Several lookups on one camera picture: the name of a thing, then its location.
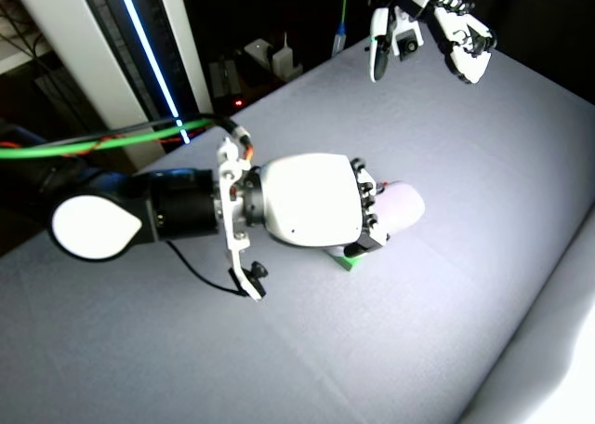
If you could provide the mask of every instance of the green wire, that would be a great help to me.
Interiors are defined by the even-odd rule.
[[[341,14],[341,22],[345,22],[345,14],[347,13],[347,0],[343,0],[343,13]]]
[[[0,159],[34,159],[40,157],[56,157],[64,154],[76,154],[78,152],[109,150],[110,148],[120,148],[127,145],[134,145],[135,143],[149,142],[151,140],[159,140],[175,136],[179,134],[180,130],[192,131],[193,129],[203,128],[210,124],[210,120],[193,120],[182,126],[171,126],[170,128],[162,129],[154,133],[139,134],[130,136],[128,138],[116,138],[106,140],[98,144],[97,140],[90,140],[88,142],[73,143],[70,145],[61,145],[55,147],[34,147],[34,148],[18,148],[18,149],[0,149]]]

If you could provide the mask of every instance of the blue light strip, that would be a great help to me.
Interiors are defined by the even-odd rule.
[[[159,83],[159,87],[161,88],[161,92],[163,92],[165,101],[167,101],[167,106],[169,107],[169,111],[173,117],[179,117],[178,108],[176,108],[176,103],[171,97],[171,93],[169,92],[169,88],[167,87],[167,83],[165,82],[164,75],[161,73],[161,69],[159,68],[159,64],[157,63],[157,59],[155,58],[155,54],[152,52],[151,44],[149,44],[149,39],[147,38],[147,34],[142,27],[142,23],[140,22],[139,14],[134,7],[134,3],[132,0],[124,0],[124,5],[126,6],[126,10],[130,19],[132,20],[132,24],[134,25],[135,31],[137,31],[137,35],[139,36],[140,43],[142,44],[142,48],[145,51],[145,55],[151,64],[151,68],[153,73],[155,74],[155,78]],[[182,126],[180,120],[176,121],[177,126]],[[186,130],[181,130],[182,138],[184,139],[185,143],[190,143],[188,139],[188,134],[186,134]]]

